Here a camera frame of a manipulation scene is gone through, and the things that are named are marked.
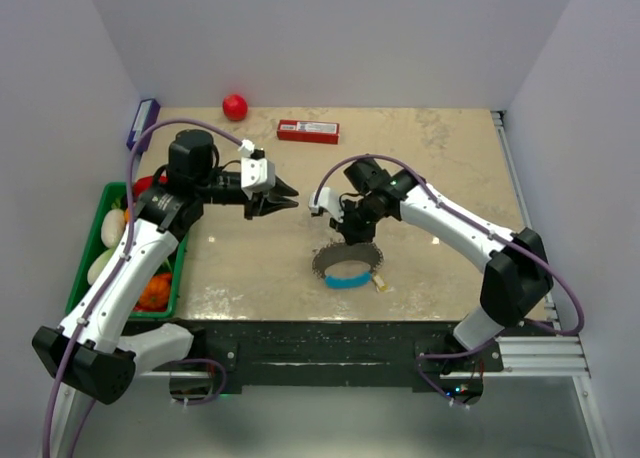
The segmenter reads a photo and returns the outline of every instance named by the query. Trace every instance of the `red rectangular box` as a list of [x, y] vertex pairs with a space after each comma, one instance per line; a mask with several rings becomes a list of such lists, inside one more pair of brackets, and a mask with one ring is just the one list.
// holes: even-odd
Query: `red rectangular box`
[[337, 145], [338, 138], [340, 138], [340, 124], [321, 121], [280, 120], [277, 135], [281, 140]]

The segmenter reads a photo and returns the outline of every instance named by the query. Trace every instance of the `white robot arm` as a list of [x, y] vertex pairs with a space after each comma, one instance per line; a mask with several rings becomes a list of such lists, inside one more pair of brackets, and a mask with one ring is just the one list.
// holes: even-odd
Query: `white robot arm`
[[[164, 324], [133, 337], [121, 335], [145, 286], [202, 216], [204, 204], [243, 205], [246, 219], [297, 206], [285, 198], [297, 192], [276, 177], [264, 151], [248, 140], [239, 151], [241, 172], [228, 172], [214, 164], [218, 152], [208, 132], [186, 130], [176, 136], [169, 147], [168, 164], [138, 198], [128, 252], [123, 237], [98, 280], [71, 313], [56, 329], [41, 327], [36, 332], [33, 347], [52, 376], [73, 343], [63, 382], [109, 404], [122, 396], [136, 375], [187, 356], [194, 337], [178, 324]], [[164, 172], [166, 183], [160, 183]], [[87, 318], [86, 307], [96, 297]]]
[[[548, 273], [496, 239], [513, 241], [546, 261], [542, 240], [532, 230], [515, 233], [488, 222], [427, 184], [434, 201], [410, 173], [402, 170], [390, 176], [372, 158], [355, 161], [345, 175], [362, 198], [342, 200], [342, 195], [325, 187], [317, 200], [315, 193], [311, 196], [309, 209], [313, 215], [327, 211], [330, 226], [342, 233], [347, 244], [372, 241], [376, 223], [393, 216], [437, 236], [484, 273], [480, 306], [453, 332], [464, 349], [472, 350], [515, 326], [553, 286]], [[481, 223], [489, 234], [478, 232], [469, 222]]]

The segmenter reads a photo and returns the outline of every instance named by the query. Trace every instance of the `beige table surface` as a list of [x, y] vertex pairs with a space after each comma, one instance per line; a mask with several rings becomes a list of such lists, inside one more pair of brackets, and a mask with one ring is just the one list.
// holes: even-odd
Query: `beige table surface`
[[[459, 320], [478, 305], [481, 274], [430, 234], [387, 218], [376, 243], [390, 290], [335, 291], [311, 273], [314, 250], [339, 239], [328, 215], [312, 218], [309, 196], [337, 161], [360, 153], [404, 160], [451, 200], [519, 230], [522, 219], [491, 114], [487, 110], [406, 108], [253, 108], [231, 123], [218, 108], [163, 108], [159, 119], [206, 121], [264, 147], [300, 206], [246, 221], [239, 206], [207, 206], [190, 232], [177, 316], [209, 320]], [[279, 141], [280, 119], [339, 122], [340, 144]], [[153, 135], [138, 176], [167, 161], [172, 125]], [[235, 147], [216, 138], [222, 159]], [[396, 168], [389, 164], [390, 172]], [[342, 173], [329, 185], [353, 191]]]

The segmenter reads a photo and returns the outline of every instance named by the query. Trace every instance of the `purple box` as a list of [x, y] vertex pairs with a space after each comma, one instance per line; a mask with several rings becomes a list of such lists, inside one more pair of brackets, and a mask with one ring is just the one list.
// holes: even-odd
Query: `purple box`
[[[138, 105], [138, 112], [136, 118], [133, 120], [129, 137], [127, 138], [127, 148], [133, 148], [133, 145], [138, 141], [138, 137], [144, 130], [149, 128], [158, 120], [158, 113], [160, 113], [160, 105], [156, 100], [150, 98], [148, 100], [142, 100]], [[149, 140], [140, 145], [138, 153], [143, 153], [149, 148]]]

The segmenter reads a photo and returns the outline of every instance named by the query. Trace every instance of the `blue band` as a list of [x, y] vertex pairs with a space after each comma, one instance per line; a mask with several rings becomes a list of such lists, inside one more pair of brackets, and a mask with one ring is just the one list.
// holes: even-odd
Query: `blue band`
[[364, 286], [371, 281], [371, 273], [365, 271], [361, 275], [352, 276], [351, 278], [336, 278], [335, 276], [326, 276], [324, 278], [325, 284], [329, 288], [335, 290], [344, 290], [347, 288], [357, 288]]

